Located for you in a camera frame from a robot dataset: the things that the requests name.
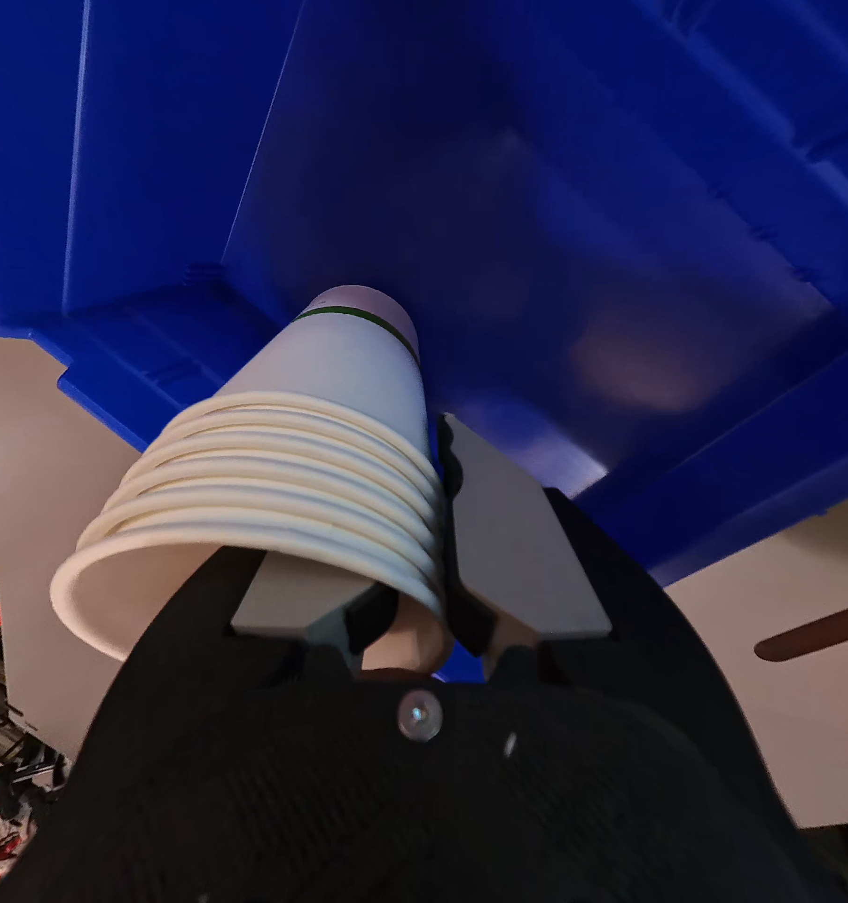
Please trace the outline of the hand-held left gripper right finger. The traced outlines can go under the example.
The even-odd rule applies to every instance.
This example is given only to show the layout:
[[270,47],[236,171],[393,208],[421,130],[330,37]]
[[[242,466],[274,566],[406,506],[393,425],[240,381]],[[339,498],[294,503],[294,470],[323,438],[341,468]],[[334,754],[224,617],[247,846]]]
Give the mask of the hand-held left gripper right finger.
[[438,443],[455,640],[492,673],[508,649],[609,638],[610,618],[538,480],[451,413]]

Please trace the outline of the stack of white cups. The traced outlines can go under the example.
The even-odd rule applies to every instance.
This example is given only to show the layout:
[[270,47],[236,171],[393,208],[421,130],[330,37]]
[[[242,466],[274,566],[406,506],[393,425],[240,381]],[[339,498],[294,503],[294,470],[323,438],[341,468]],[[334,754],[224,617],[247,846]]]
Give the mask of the stack of white cups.
[[[57,569],[60,621],[124,661],[174,594],[226,548],[322,562],[399,593],[361,668],[437,671],[440,478],[418,336],[387,294],[320,294],[215,395],[163,428]],[[236,609],[248,587],[236,590]]]

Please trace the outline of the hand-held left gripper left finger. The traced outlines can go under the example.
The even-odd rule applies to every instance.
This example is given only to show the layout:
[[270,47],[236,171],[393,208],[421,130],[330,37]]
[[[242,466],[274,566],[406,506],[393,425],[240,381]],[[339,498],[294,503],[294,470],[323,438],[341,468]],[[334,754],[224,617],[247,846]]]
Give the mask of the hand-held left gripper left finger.
[[364,651],[393,625],[398,606],[398,591],[380,581],[269,552],[231,626],[241,636],[332,647],[351,671],[359,671]]

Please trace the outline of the blue plastic bin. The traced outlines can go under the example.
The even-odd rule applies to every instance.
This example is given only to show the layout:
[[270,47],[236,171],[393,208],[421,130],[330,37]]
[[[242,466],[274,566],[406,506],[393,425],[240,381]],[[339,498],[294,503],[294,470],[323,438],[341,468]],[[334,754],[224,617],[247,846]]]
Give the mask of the blue plastic bin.
[[325,290],[674,582],[848,498],[848,2],[0,2],[0,337],[138,450]]

